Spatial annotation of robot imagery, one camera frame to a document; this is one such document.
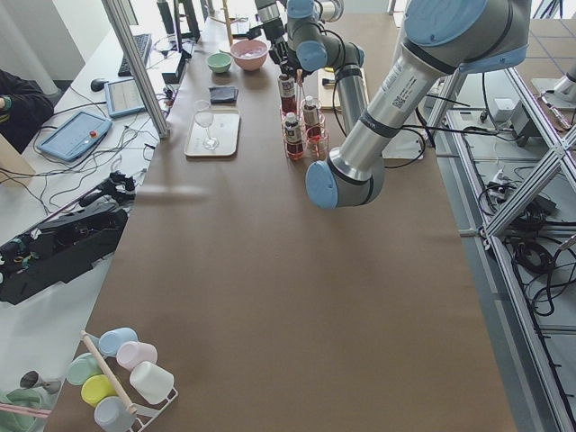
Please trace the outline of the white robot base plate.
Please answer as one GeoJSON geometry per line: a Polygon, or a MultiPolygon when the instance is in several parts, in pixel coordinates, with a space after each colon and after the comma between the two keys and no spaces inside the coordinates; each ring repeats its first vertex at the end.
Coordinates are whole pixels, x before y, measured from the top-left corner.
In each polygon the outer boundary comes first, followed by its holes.
{"type": "Polygon", "coordinates": [[[385,147],[382,157],[410,161],[421,157],[422,138],[408,130],[400,131],[385,147]]]}

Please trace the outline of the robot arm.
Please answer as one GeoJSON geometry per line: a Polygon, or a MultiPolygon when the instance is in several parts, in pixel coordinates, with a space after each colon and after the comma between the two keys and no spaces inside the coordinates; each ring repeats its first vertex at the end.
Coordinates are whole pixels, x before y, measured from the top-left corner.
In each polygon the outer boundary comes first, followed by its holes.
{"type": "Polygon", "coordinates": [[[401,54],[344,143],[306,174],[310,200],[323,209],[371,202],[383,186],[383,151],[440,78],[484,73],[526,57],[528,1],[412,1],[401,54]]]}
{"type": "Polygon", "coordinates": [[[332,68],[341,107],[338,123],[349,134],[367,106],[362,67],[365,54],[324,27],[337,21],[344,11],[342,1],[256,1],[258,25],[248,37],[263,34],[270,43],[269,55],[281,71],[291,77],[307,76],[332,68]]]}

